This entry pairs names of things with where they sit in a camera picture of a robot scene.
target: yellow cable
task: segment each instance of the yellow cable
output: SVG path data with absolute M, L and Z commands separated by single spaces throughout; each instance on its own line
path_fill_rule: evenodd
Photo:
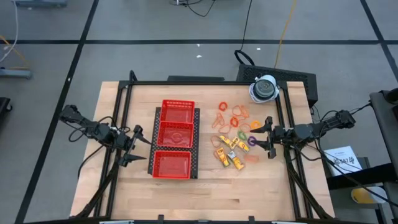
M 282 41 L 283 41 L 284 36 L 285 36 L 285 32 L 286 32 L 286 29 L 287 29 L 287 25 L 289 24 L 290 20 L 292 19 L 292 14 L 293 14 L 294 8 L 296 7 L 296 4 L 297 4 L 297 0 L 293 0 L 293 6 L 292 6 L 292 8 L 291 8 L 291 10 L 290 10 L 289 18 L 288 18 L 287 21 L 286 21 L 284 31 L 282 32 L 282 36 L 280 37 L 280 40 L 279 40 L 278 52 L 277 52 L 277 54 L 276 54 L 276 59 L 275 59 L 274 68 L 276 68 L 276 65 L 278 64 L 279 53 L 280 53 L 280 47 L 282 46 Z
M 6 43 L 8 46 L 11 46 L 11 44 L 2 36 L 2 35 L 0 35 L 0 39 L 2 39 L 2 41 L 4 42 L 4 43 Z M 15 49 L 15 48 L 13 48 L 13 51 L 19 56 L 19 58 L 24 62 L 24 66 L 25 67 L 16 67 L 16 68 L 19 68 L 19 69 L 29 69 L 29 62 L 25 59 L 25 57 L 21 54 L 21 53 L 19 53 L 19 51 L 17 50 L 17 49 Z

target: purple rubber band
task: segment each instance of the purple rubber band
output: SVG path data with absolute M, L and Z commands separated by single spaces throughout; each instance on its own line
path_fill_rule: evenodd
M 257 141 L 257 139 L 254 136 L 250 136 L 248 138 L 248 145 L 249 146 L 255 146 L 256 144 L 252 143 L 251 141 Z

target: gray floor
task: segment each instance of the gray floor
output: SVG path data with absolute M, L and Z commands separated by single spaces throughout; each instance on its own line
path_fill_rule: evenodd
M 398 39 L 395 0 L 368 0 L 385 39 Z M 92 1 L 69 0 L 65 9 L 20 9 L 20 39 L 78 40 Z M 210 1 L 195 5 L 204 12 Z M 88 34 L 92 40 L 240 39 L 249 0 L 218 0 L 206 18 L 168 0 L 100 0 Z M 292 1 L 253 0 L 246 37 L 278 39 Z M 0 35 L 14 38 L 14 11 L 0 2 Z M 360 1 L 298 1 L 286 39 L 376 40 Z M 31 80 L 0 80 L 0 96 L 12 98 L 13 112 L 0 133 L 0 223 L 13 223 L 53 116 L 76 45 L 18 45 L 30 61 Z M 85 45 L 66 103 L 92 117 L 101 82 L 124 80 L 133 69 L 139 80 L 166 80 L 169 75 L 225 77 L 234 80 L 238 62 L 231 44 Z M 394 57 L 398 46 L 390 45 Z M 247 44 L 257 65 L 272 67 L 277 45 Z M 11 55 L 1 66 L 19 63 Z M 283 45 L 279 68 L 317 74 L 320 114 L 367 103 L 370 92 L 397 87 L 380 45 Z M 372 166 L 389 162 L 370 108 L 355 116 L 356 127 L 332 131 L 324 148 L 351 145 Z M 76 172 L 86 140 L 67 141 L 70 128 L 58 125 L 26 221 L 66 218 L 76 187 Z M 375 222 L 373 211 L 336 207 L 344 220 Z

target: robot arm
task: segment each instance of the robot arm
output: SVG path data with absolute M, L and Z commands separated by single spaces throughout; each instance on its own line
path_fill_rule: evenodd
M 265 125 L 261 128 L 251 130 L 252 133 L 268 132 L 266 141 L 253 141 L 254 144 L 262 147 L 268 152 L 268 158 L 273 159 L 276 156 L 274 144 L 283 144 L 288 146 L 304 147 L 306 144 L 313 142 L 327 131 L 338 128 L 354 127 L 355 119 L 351 113 L 346 110 L 337 112 L 331 118 L 314 124 L 298 124 L 293 129 L 285 129 L 282 126 L 275 126 L 272 130 L 272 117 L 267 117 Z

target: red rubber band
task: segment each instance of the red rubber band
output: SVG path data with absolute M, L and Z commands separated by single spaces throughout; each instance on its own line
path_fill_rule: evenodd
M 239 125 L 239 120 L 236 117 L 232 117 L 229 123 L 232 125 L 232 127 L 236 128 Z
M 220 111 L 225 111 L 227 108 L 228 108 L 228 104 L 226 104 L 225 102 L 221 102 L 221 103 L 218 105 L 218 109 L 220 109 Z

